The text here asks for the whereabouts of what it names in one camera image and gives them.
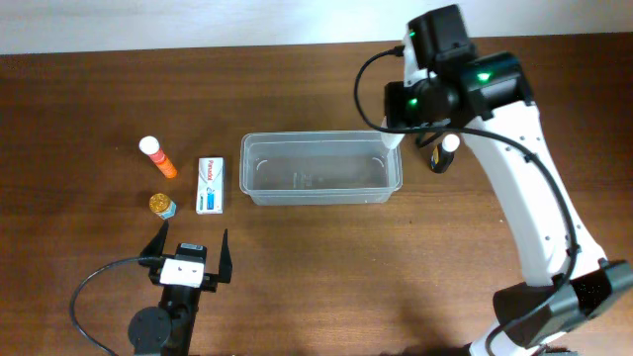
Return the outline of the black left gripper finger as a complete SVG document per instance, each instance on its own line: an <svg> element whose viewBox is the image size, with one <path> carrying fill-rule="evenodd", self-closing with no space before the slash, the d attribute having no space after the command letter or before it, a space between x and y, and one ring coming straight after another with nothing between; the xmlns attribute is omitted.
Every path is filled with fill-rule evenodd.
<svg viewBox="0 0 633 356"><path fill-rule="evenodd" d="M228 229L224 231L218 270L218 282L229 284L232 276L232 260L228 246Z"/></svg>
<svg viewBox="0 0 633 356"><path fill-rule="evenodd" d="M163 249L169 229L169 221L164 221L156 236L139 254L139 265L162 265L165 257Z"/></svg>

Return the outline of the gold lid small jar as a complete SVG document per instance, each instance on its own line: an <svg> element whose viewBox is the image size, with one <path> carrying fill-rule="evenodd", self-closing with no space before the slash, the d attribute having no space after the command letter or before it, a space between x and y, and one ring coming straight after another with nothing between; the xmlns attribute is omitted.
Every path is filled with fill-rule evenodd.
<svg viewBox="0 0 633 356"><path fill-rule="evenodd" d="M152 195L149 198L148 205L149 209L163 220L168 220L176 214L176 204L163 193Z"/></svg>

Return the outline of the orange effervescent tablet tube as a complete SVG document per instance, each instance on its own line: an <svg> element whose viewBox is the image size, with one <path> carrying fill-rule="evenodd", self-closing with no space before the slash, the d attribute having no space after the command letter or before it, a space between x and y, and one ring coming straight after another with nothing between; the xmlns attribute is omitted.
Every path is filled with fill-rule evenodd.
<svg viewBox="0 0 633 356"><path fill-rule="evenodd" d="M158 140L151 135L143 137L138 143L139 150L145 154L167 178L172 179L177 176L177 169L162 150Z"/></svg>

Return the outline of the dark bottle white cap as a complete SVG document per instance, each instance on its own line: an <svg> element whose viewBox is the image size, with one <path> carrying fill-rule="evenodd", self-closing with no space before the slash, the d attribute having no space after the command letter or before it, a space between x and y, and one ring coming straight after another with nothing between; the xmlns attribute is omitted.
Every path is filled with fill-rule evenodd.
<svg viewBox="0 0 633 356"><path fill-rule="evenodd" d="M432 152L430 159L431 171L437 174L444 173L451 165L460 143L461 140L456 134L450 133L446 135Z"/></svg>

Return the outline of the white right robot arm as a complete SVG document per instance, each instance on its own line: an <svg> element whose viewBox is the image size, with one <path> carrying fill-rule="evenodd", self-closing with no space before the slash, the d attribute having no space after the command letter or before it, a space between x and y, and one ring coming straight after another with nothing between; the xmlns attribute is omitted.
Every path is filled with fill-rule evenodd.
<svg viewBox="0 0 633 356"><path fill-rule="evenodd" d="M632 288L632 268L609 260L584 227L555 167L517 58L477 53L455 5L408 22L396 55L405 78L385 89L383 143L406 134L459 134L505 214L523 280L493 298L492 327L472 355L537 355L606 312Z"/></svg>

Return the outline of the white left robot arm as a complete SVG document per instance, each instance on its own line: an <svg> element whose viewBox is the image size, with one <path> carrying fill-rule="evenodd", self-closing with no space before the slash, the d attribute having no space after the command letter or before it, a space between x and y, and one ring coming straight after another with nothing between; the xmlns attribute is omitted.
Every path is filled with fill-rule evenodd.
<svg viewBox="0 0 633 356"><path fill-rule="evenodd" d="M135 355L187 355L193 336L200 297L214 293L231 280L232 261L228 232L223 235L219 270L205 271L208 249L180 243L173 254L163 252L169 223L139 254L138 264L148 270L148 279L162 288L157 306L138 311L128 327Z"/></svg>

